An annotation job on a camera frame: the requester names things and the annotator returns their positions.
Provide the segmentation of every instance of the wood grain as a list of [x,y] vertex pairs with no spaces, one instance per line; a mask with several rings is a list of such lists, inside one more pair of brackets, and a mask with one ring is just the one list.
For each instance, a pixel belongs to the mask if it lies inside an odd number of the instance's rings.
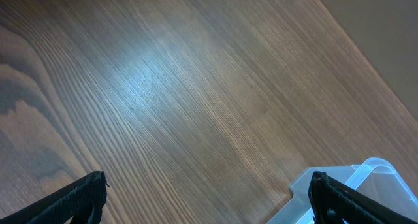
[[0,217],[92,170],[103,223],[262,223],[371,156],[418,182],[418,123],[319,0],[0,0],[0,25]]

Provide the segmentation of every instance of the clear plastic box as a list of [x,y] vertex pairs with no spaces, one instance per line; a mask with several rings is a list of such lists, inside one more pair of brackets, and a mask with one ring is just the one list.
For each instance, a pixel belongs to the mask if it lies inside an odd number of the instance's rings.
[[314,171],[326,172],[346,186],[391,210],[418,222],[417,197],[386,160],[369,158],[362,165],[307,168],[291,185],[292,199],[268,221],[275,223],[314,223],[308,188]]

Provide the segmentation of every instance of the plastic container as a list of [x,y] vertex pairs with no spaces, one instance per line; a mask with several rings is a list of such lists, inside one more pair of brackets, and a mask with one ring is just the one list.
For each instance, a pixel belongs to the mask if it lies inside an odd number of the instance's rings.
[[292,199],[268,221],[275,223],[314,223],[308,188],[314,171],[326,172],[346,186],[391,210],[418,222],[417,197],[386,160],[369,158],[362,165],[307,168],[291,185]]

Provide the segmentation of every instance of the gray surface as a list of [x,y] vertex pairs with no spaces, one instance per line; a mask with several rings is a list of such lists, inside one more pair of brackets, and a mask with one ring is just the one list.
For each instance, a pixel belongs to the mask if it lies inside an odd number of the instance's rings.
[[321,0],[418,119],[418,0]]

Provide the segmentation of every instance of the brown wood tabletop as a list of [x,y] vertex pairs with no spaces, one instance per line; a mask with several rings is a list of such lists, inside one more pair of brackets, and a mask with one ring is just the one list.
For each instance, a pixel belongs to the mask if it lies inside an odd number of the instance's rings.
[[0,0],[0,218],[93,170],[103,223],[263,223],[418,123],[319,0]]

